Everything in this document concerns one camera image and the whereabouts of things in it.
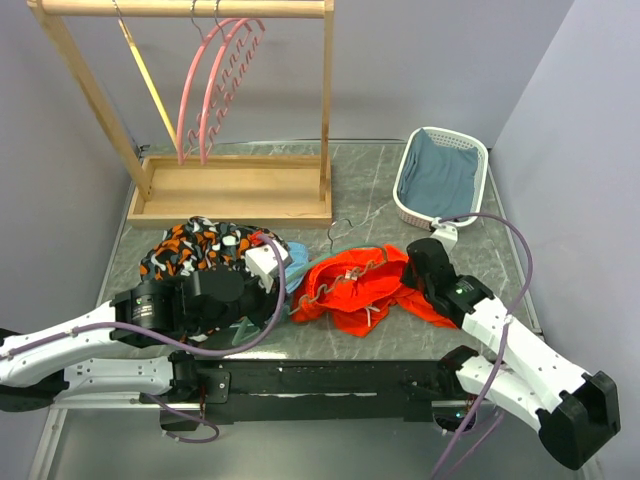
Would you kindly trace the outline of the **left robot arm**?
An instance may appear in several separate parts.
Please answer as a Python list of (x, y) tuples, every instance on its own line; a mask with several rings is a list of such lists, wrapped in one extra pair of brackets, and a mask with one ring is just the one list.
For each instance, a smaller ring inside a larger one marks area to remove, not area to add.
[(246, 318), (268, 334), (286, 300), (283, 271), (222, 267), (143, 281), (75, 319), (29, 334), (1, 333), (1, 409), (43, 409), (69, 396), (139, 391), (179, 402), (198, 392), (190, 355), (223, 357), (201, 342)]

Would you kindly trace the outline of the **green plastic hanger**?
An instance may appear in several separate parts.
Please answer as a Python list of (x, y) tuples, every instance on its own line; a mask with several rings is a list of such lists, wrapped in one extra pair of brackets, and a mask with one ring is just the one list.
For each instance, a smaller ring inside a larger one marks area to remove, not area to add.
[(283, 315), (288, 315), (291, 316), (294, 313), (296, 313), (297, 311), (299, 311), (304, 305), (307, 304), (311, 304), (316, 302), (320, 297), (322, 297), (325, 294), (329, 294), (331, 293), (338, 285), (341, 285), (347, 281), (355, 281), (358, 280), (359, 278), (361, 278), (363, 275), (365, 275), (368, 271), (377, 269), (383, 265), (385, 265), (388, 262), (388, 254), (386, 249), (383, 246), (378, 246), (378, 245), (373, 245), (373, 244), (362, 244), (362, 245), (355, 245), (355, 246), (349, 246), (343, 249), (339, 249), (337, 251), (333, 251), (333, 246), (334, 246), (334, 239), (331, 236), (331, 230), (333, 229), (333, 227), (335, 225), (337, 225), (338, 223), (342, 222), (342, 221), (346, 221), (348, 223), (348, 225), (353, 228), (354, 225), (351, 222), (350, 219), (348, 218), (340, 218), (336, 221), (334, 221), (331, 226), (328, 228), (327, 230), (327, 238), (329, 240), (329, 252), (327, 254), (325, 254), (324, 256), (320, 256), (317, 259), (310, 261), (309, 263), (305, 264), (304, 266), (301, 266), (299, 269), (292, 271), (290, 273), (285, 273), (285, 284), (289, 285), (291, 283), (296, 283), (298, 279), (302, 280), (304, 278), (304, 276), (307, 274), (307, 272), (309, 270), (311, 270), (312, 268), (316, 267), (317, 265), (319, 265), (320, 263), (336, 257), (338, 254), (340, 253), (344, 253), (348, 250), (362, 250), (362, 249), (378, 249), (381, 253), (382, 253), (382, 262), (381, 263), (375, 263), (374, 261), (369, 261), (363, 268), (360, 267), (353, 267), (350, 268), (346, 271), (345, 274), (343, 275), (339, 275), (335, 278), (335, 280), (330, 283), (330, 284), (322, 284), (318, 287), (316, 293), (314, 294), (313, 297), (304, 294), (297, 306), (295, 308), (293, 307), (289, 307), (287, 306), (285, 309), (282, 310), (282, 314), (277, 314), (276, 315), (276, 319), (279, 320)]

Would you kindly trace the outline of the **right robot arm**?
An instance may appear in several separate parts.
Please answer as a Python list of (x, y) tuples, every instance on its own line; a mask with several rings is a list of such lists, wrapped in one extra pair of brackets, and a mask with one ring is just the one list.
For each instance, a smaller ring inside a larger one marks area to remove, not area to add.
[(609, 375), (591, 374), (555, 352), (480, 280), (457, 274), (438, 240), (414, 241), (407, 254), (403, 283), (497, 356), (489, 362), (458, 347), (443, 357), (437, 382), (445, 396), (488, 399), (529, 425), (546, 451), (571, 470), (619, 433), (618, 389)]

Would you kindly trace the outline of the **orange shorts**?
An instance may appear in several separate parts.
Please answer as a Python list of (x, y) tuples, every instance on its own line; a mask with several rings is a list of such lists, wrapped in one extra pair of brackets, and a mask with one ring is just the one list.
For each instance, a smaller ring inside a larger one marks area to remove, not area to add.
[[(327, 314), (340, 331), (356, 336), (367, 336), (384, 320), (393, 306), (399, 306), (419, 319), (440, 328), (453, 329), (454, 323), (438, 314), (417, 291), (401, 283), (401, 275), (408, 256), (393, 245), (383, 246), (388, 262), (355, 281), (338, 285), (331, 293), (316, 302), (304, 305), (290, 316), (295, 323), (306, 323)], [(322, 284), (330, 284), (339, 275), (353, 267), (363, 268), (369, 261), (381, 263), (378, 249), (348, 250), (312, 268), (294, 292), (293, 308), (307, 294), (314, 296)]]

